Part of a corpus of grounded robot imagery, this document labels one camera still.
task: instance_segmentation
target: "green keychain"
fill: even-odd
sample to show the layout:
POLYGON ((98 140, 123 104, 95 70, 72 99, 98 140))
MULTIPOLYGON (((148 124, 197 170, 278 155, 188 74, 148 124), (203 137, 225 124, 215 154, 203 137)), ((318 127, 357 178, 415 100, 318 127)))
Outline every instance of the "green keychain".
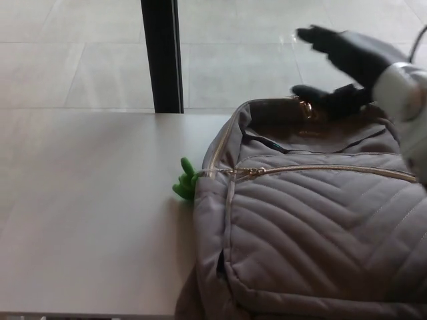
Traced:
POLYGON ((195 172, 193 165, 191 165, 187 158, 181 158, 181 166, 184 173, 178 178, 179 183, 172 186, 172 190, 181 198, 193 201, 195 195, 195 183, 197 182, 199 175, 195 172))

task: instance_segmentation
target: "quilted fabric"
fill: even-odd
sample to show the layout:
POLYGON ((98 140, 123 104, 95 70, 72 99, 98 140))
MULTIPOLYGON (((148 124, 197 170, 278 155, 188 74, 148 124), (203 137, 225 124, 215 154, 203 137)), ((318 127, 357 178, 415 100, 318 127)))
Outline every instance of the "quilted fabric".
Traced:
MULTIPOLYGON (((295 164, 406 170, 387 154, 252 157, 241 166, 295 164)), ((237 179, 229 189, 225 260, 232 291, 248 309, 325 317, 323 299, 336 312, 345 310, 334 299, 357 301, 352 312, 425 299, 426 270, 417 266, 427 265, 427 201, 419 185, 313 170, 237 179)))
POLYGON ((222 171, 316 164, 408 173, 378 108, 329 123, 304 118, 299 106, 245 103, 211 144, 203 162, 211 171, 196 188, 195 272, 175 318, 427 319, 427 201, 417 183, 330 169, 222 171))

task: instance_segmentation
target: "floor tile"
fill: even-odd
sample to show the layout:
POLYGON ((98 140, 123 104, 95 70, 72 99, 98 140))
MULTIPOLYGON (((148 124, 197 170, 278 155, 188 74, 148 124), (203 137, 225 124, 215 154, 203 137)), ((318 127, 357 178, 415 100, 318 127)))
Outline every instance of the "floor tile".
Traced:
POLYGON ((184 108, 188 108, 189 103, 189 50, 190 45, 181 45, 181 72, 184 108))
POLYGON ((324 0, 328 15, 338 30, 355 30, 390 41, 413 41, 422 28, 404 0, 324 0))
POLYGON ((61 108, 83 44, 0 43, 0 108, 61 108))
POLYGON ((313 51, 311 45, 294 43, 293 47, 304 84, 333 91, 354 82, 337 70, 324 54, 313 51))
POLYGON ((40 41, 137 43, 141 20, 139 0, 58 0, 40 41))
POLYGON ((236 0, 179 0, 182 43, 237 43, 236 0))
POLYGON ((153 95, 145 44, 87 44, 68 108, 149 109, 153 95))
POLYGON ((56 0, 0 0, 0 42, 34 42, 56 0))
POLYGON ((189 70, 191 108, 285 97, 301 82, 291 45, 192 45, 189 70))
POLYGON ((330 27, 322 0, 236 0, 240 43, 290 43, 295 29, 330 27))
MULTIPOLYGON (((406 43, 406 44, 399 43, 395 46, 407 55, 409 55, 410 51, 412 50, 411 43, 406 43)), ((427 69, 427 43, 424 43, 424 44, 422 43, 418 46, 415 52, 414 64, 424 69, 427 69)))
POLYGON ((421 19, 423 23, 427 23, 427 1, 406 0, 406 3, 412 8, 412 10, 421 19))

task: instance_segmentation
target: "zipper pull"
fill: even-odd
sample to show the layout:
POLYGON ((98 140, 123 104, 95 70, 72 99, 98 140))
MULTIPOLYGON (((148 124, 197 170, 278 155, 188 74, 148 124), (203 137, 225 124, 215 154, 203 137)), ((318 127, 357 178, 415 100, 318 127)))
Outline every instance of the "zipper pull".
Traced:
POLYGON ((234 168, 234 169, 202 169, 197 172, 198 175, 209 172, 229 173, 230 175, 243 175, 249 177, 259 177, 266 173, 266 168, 234 168))

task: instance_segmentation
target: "black window frame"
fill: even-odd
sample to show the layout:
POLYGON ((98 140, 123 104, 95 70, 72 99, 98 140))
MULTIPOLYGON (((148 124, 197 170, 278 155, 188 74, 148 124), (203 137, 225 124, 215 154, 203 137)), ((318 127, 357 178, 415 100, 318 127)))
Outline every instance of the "black window frame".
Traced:
POLYGON ((141 0, 156 113, 184 113, 177 0, 141 0))

